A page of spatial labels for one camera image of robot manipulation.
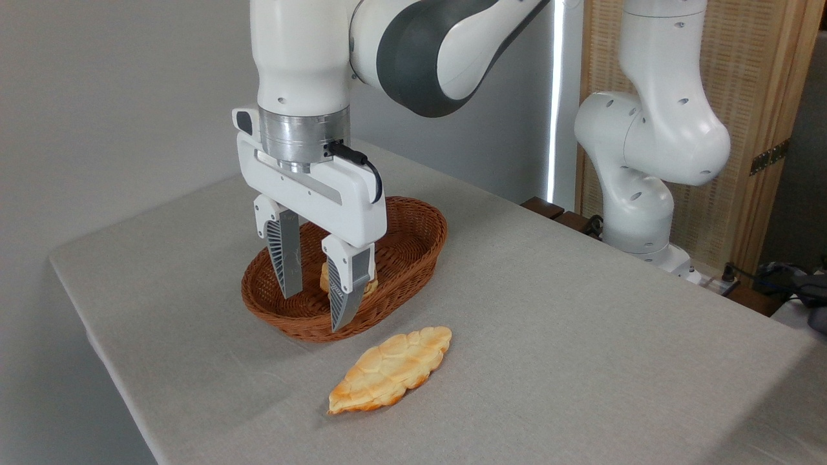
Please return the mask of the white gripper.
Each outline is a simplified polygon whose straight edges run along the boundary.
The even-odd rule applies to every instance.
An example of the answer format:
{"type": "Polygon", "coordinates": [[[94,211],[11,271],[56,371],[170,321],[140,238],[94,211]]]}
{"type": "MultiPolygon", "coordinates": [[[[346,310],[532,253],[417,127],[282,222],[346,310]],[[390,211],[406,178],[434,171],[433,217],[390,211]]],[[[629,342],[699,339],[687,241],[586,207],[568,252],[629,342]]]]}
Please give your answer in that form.
{"type": "Polygon", "coordinates": [[[331,326],[351,323],[364,290],[375,279],[375,245],[387,228],[384,198],[376,197],[369,168],[331,155],[333,142],[349,142],[350,112],[287,116],[236,108],[240,171],[260,195],[256,230],[267,242],[284,298],[302,291],[300,218],[331,233],[327,256],[331,326]]]}

